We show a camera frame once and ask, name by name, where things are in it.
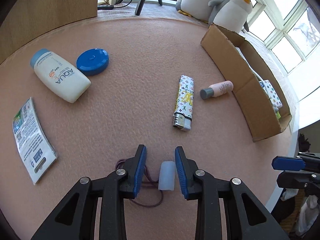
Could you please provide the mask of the star-patterned tissue pack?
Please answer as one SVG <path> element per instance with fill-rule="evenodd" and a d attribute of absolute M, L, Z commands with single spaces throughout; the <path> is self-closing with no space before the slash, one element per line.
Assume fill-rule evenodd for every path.
<path fill-rule="evenodd" d="M 262 89 L 267 94 L 270 102 L 272 103 L 272 106 L 280 109 L 283 106 L 283 104 L 282 104 L 278 94 L 276 93 L 276 90 L 274 89 L 274 87 L 270 83 L 270 81 L 263 80 L 263 81 L 259 81 L 259 83 L 260 83 Z"/>

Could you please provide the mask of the printed plastic packet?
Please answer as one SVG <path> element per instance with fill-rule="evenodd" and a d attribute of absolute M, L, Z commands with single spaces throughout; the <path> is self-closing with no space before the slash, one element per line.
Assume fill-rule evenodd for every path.
<path fill-rule="evenodd" d="M 57 153 L 40 125 L 33 98 L 14 116 L 12 130 L 20 158 L 35 185 L 57 160 Z"/>

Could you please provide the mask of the translucent white cap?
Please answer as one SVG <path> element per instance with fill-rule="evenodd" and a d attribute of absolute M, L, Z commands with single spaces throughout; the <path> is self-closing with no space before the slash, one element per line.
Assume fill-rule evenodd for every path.
<path fill-rule="evenodd" d="M 175 188 L 175 162 L 164 161 L 161 164 L 158 180 L 159 191 L 174 191 Z"/>

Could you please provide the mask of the white sunscreen bottle blue cap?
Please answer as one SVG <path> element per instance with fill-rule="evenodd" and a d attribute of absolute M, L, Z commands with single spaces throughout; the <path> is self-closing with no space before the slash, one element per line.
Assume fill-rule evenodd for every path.
<path fill-rule="evenodd" d="M 48 49 L 40 49 L 30 60 L 38 78 L 63 100 L 74 103 L 91 81 L 75 66 Z"/>

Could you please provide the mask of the green tube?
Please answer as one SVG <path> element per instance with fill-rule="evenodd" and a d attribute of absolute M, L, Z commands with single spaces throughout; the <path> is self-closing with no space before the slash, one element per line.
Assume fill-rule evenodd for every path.
<path fill-rule="evenodd" d="M 281 115 L 280 115 L 279 112 L 276 112 L 276 117 L 277 117 L 278 120 L 281 118 Z"/>

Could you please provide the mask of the white massager with grey balls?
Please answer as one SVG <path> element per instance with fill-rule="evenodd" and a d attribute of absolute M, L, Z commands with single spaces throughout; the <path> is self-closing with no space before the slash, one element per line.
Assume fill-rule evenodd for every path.
<path fill-rule="evenodd" d="M 255 77 L 258 79 L 258 81 L 263 81 L 263 78 L 250 66 L 249 62 L 246 60 L 245 56 L 243 55 L 243 53 L 241 52 L 240 48 L 236 47 L 239 55 L 246 61 L 249 69 L 252 71 L 252 73 L 255 75 Z M 273 107 L 275 113 L 279 111 L 278 108 Z"/>

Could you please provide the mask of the cardboard box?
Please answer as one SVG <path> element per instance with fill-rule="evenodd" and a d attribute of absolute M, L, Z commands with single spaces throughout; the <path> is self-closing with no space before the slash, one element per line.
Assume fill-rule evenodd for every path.
<path fill-rule="evenodd" d="M 253 141 L 264 140 L 284 132 L 292 119 L 287 100 L 269 66 L 255 48 L 239 34 L 214 24 L 202 38 L 201 46 L 223 77 L 233 83 L 233 93 L 245 116 Z M 250 66 L 263 80 L 269 80 L 276 90 L 283 104 L 279 109 L 279 120 L 258 79 L 239 55 L 236 47 L 240 48 Z"/>

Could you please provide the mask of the pink bottle grey cap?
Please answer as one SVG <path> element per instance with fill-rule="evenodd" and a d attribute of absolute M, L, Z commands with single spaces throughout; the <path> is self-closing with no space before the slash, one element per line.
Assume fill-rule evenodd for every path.
<path fill-rule="evenodd" d="M 223 81 L 210 85 L 208 88 L 200 90 L 200 97 L 205 100 L 211 97 L 218 97 L 233 90 L 233 83 L 231 81 Z"/>

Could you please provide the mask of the patterned lighter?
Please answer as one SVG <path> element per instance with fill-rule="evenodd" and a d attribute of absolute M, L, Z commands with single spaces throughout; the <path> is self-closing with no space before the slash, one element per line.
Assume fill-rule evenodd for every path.
<path fill-rule="evenodd" d="M 178 94 L 173 114 L 173 126 L 182 130 L 191 130 L 194 102 L 194 80 L 192 77 L 181 75 L 178 84 Z"/>

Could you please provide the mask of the pink blanket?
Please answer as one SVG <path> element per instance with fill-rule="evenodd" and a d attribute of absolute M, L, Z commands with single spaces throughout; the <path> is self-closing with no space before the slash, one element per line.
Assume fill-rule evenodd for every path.
<path fill-rule="evenodd" d="M 207 28 L 178 20 L 91 19 L 33 40 L 1 64 L 1 210 L 21 239 L 30 239 L 52 209 L 83 176 L 107 176 L 138 145 L 157 178 L 163 161 L 182 146 L 188 158 L 214 177 L 239 177 L 271 209 L 278 172 L 276 155 L 286 155 L 291 131 L 254 142 L 233 94 L 202 100 L 195 95 L 191 130 L 172 125 L 181 75 L 194 79 L 195 92 L 223 76 L 200 42 Z M 75 103 L 50 91 L 30 66 L 49 49 L 69 62 L 91 48 L 110 55 L 105 71 Z M 12 120 L 33 98 L 57 161 L 34 185 L 17 152 Z"/>

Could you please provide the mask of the small grey penguin plush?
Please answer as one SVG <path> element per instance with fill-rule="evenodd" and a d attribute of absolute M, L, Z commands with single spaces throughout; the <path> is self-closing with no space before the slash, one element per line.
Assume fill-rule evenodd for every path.
<path fill-rule="evenodd" d="M 242 29 L 249 32 L 247 18 L 253 10 L 251 0 L 211 0 L 208 7 L 212 8 L 208 25 L 219 25 L 235 33 Z"/>

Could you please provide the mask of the blue round lid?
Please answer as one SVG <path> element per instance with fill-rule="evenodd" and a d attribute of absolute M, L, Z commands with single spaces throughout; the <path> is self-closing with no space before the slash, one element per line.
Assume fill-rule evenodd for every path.
<path fill-rule="evenodd" d="M 109 64 L 108 52 L 101 48 L 84 51 L 76 60 L 76 67 L 86 76 L 98 75 Z"/>

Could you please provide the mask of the black inline remote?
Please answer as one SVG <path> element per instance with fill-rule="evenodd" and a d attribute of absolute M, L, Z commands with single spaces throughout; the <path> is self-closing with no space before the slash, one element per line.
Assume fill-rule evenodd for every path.
<path fill-rule="evenodd" d="M 114 5 L 100 4 L 97 6 L 98 10 L 113 10 Z"/>

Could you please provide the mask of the light wooden board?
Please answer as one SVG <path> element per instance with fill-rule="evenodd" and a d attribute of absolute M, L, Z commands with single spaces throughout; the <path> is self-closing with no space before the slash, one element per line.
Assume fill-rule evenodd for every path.
<path fill-rule="evenodd" d="M 97 0 L 1 1 L 1 61 L 44 33 L 97 16 Z"/>

